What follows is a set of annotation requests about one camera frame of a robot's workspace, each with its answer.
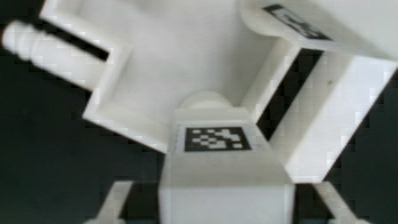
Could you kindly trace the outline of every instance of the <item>white plastic part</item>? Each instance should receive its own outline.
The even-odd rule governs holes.
[[[315,189],[335,216],[329,224],[370,224],[358,219],[331,182],[315,184]]]
[[[265,11],[273,4],[333,40],[305,38]],[[104,72],[68,76],[75,83],[93,80],[86,119],[168,152],[171,118],[187,96],[221,92],[257,121],[301,49],[324,50],[271,140],[296,182],[321,182],[397,68],[397,15],[393,0],[49,0],[42,17],[111,53]],[[322,74],[337,87],[324,88]]]
[[[125,224],[125,220],[120,218],[122,211],[129,199],[134,182],[118,181],[114,182],[104,207],[98,213],[97,219],[91,219],[86,224]]]
[[[395,70],[397,62],[324,54],[271,139],[296,182],[322,182]]]
[[[198,129],[193,132],[201,129],[203,138],[242,128],[251,150],[210,145],[210,149],[226,148],[191,151],[189,128]],[[161,183],[162,224],[290,224],[296,185],[248,110],[182,108],[173,130]]]
[[[6,28],[4,47],[61,78],[86,89],[95,89],[106,63],[84,50],[22,22],[13,22]]]

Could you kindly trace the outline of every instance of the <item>white cylinder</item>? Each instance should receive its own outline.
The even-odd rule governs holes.
[[[61,78],[86,89],[95,89],[106,70],[104,61],[18,21],[6,28],[4,48]]]

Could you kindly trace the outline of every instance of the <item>black and white pattern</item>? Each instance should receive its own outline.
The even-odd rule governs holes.
[[[317,27],[280,4],[265,7],[265,11],[308,39],[331,40]]]
[[[187,128],[187,152],[232,150],[251,150],[242,127]]]

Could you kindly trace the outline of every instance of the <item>black background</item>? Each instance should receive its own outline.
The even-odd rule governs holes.
[[[34,20],[42,5],[0,0],[0,24]],[[397,87],[393,80],[328,177],[377,224],[398,223]],[[0,50],[4,224],[79,224],[97,216],[114,180],[159,181],[164,155],[82,119],[90,96]]]

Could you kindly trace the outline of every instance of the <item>flat white surface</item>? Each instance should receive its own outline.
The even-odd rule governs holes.
[[[205,111],[180,110],[175,120],[161,184],[162,223],[290,224],[296,186],[271,145],[249,134],[260,133],[251,115],[242,108],[212,109],[207,117]],[[244,127],[255,150],[182,150],[182,127],[210,124]]]
[[[395,70],[395,62],[324,54],[271,139],[296,182],[322,182]]]

